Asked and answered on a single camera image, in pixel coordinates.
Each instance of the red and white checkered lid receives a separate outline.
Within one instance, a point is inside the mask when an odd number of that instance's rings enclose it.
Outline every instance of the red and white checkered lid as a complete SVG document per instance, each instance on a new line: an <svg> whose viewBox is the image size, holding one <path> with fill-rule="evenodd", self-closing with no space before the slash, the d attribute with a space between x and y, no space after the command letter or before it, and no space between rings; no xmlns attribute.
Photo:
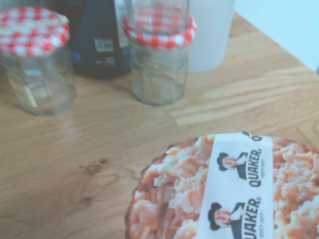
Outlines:
<svg viewBox="0 0 319 239"><path fill-rule="evenodd" d="M133 12L131 21L137 28L158 35L178 32L180 28L185 28L187 20L187 13L175 1L138 4L133 7Z"/></svg>
<svg viewBox="0 0 319 239"><path fill-rule="evenodd" d="M40 57L64 46L70 38L68 19L41 7L0 12L0 54Z"/></svg>
<svg viewBox="0 0 319 239"><path fill-rule="evenodd" d="M181 21L180 18L171 18L175 19L173 21L166 21L165 15L163 16L162 21L158 21L150 24L149 21L138 21L138 27L142 29L148 29L151 32L161 32L163 29L178 29L178 25ZM188 21L188 25L184 31L178 31L174 34L149 34L143 31L140 31L132 27L130 21L126 18L124 20L124 33L126 37L139 45L142 45L147 48L157 49L157 50L171 50L178 47L184 47L190 44L196 35L197 25L194 18L191 16Z"/></svg>

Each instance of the quaker label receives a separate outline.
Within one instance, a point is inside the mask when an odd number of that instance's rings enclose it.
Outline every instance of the quaker label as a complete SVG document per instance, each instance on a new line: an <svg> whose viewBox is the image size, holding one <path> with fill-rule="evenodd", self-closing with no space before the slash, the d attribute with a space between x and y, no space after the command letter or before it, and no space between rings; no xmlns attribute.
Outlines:
<svg viewBox="0 0 319 239"><path fill-rule="evenodd" d="M110 38L102 39L102 38L94 38L95 49L97 52L113 52L113 40Z"/></svg>
<svg viewBox="0 0 319 239"><path fill-rule="evenodd" d="M271 137L216 135L196 238L273 238L273 216Z"/></svg>

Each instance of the bottle label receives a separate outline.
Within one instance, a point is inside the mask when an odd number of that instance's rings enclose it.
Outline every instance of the bottle label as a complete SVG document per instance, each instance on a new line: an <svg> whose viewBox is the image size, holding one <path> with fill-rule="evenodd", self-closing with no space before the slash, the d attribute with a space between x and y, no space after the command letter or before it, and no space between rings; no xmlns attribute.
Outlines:
<svg viewBox="0 0 319 239"><path fill-rule="evenodd" d="M125 0L115 0L114 4L115 4L118 36L119 36L119 45L123 49L129 46L129 41L126 38L124 34L124 29L123 29L123 20L127 13L127 8L126 8Z"/></svg>
<svg viewBox="0 0 319 239"><path fill-rule="evenodd" d="M115 67L116 62L113 56L107 56L105 59L102 60L95 60L95 63L98 65L106 66L106 67Z"/></svg>
<svg viewBox="0 0 319 239"><path fill-rule="evenodd" d="M94 38L95 49L97 52L114 52L112 39Z"/></svg>

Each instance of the wood grain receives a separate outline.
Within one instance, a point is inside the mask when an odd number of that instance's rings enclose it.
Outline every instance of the wood grain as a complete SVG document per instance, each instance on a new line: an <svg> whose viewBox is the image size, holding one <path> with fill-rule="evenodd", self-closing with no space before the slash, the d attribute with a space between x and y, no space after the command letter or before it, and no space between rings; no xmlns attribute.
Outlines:
<svg viewBox="0 0 319 239"><path fill-rule="evenodd" d="M152 107L131 76L77 77L72 109L37 117L0 79L0 238L124 238L140 172L176 142L247 130L319 148L319 76L235 15L223 63Z"/></svg>

